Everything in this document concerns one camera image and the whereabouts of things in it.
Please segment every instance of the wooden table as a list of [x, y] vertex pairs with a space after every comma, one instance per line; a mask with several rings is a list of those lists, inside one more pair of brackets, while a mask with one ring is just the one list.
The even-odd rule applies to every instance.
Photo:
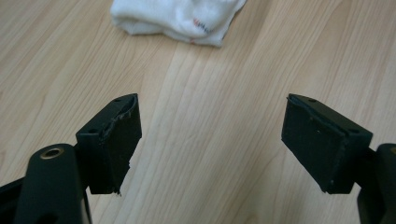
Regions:
[[280, 133], [293, 92], [396, 142], [396, 1], [249, 0], [221, 49], [129, 36], [110, 6], [0, 2], [0, 185], [137, 92], [143, 138], [94, 223], [359, 223], [360, 188], [322, 193]]

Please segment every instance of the light wooden surface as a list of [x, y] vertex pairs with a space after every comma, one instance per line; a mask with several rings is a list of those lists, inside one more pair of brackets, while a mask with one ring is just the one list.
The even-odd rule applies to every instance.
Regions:
[[0, 185], [111, 99], [137, 92], [143, 138], [94, 223], [359, 223], [280, 140], [289, 92], [396, 142], [395, 0], [249, 0], [221, 49], [112, 26], [111, 1], [0, 1]]

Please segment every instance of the white cloth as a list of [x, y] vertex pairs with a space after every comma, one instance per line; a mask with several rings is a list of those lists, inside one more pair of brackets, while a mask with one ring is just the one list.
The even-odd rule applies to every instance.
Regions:
[[176, 40], [220, 47], [246, 0], [114, 0], [113, 24], [130, 35], [165, 34]]

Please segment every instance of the black plastic part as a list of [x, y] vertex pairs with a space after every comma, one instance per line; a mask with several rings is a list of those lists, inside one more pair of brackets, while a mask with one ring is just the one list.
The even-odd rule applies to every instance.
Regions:
[[396, 223], [396, 145], [384, 144], [376, 151], [375, 170], [385, 204], [381, 224]]
[[120, 193], [142, 137], [137, 94], [110, 102], [76, 134], [78, 157], [92, 194]]
[[361, 224], [378, 224], [385, 214], [384, 200], [380, 192], [372, 193], [361, 189], [358, 196], [358, 208]]
[[375, 173], [375, 151], [367, 149], [366, 153], [356, 158], [355, 182], [361, 186], [366, 193], [379, 194], [380, 189]]
[[322, 191], [349, 193], [356, 159], [363, 157], [373, 134], [321, 102], [290, 94], [282, 141]]
[[91, 223], [75, 150], [45, 147], [29, 160], [14, 223]]
[[0, 188], [0, 221], [12, 223], [22, 189], [23, 178]]

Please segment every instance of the white sock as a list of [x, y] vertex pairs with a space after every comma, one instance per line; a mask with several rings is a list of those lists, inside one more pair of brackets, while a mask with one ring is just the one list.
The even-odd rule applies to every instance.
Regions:
[[233, 15], [246, 0], [114, 0], [113, 24], [130, 35], [165, 34], [220, 47]]

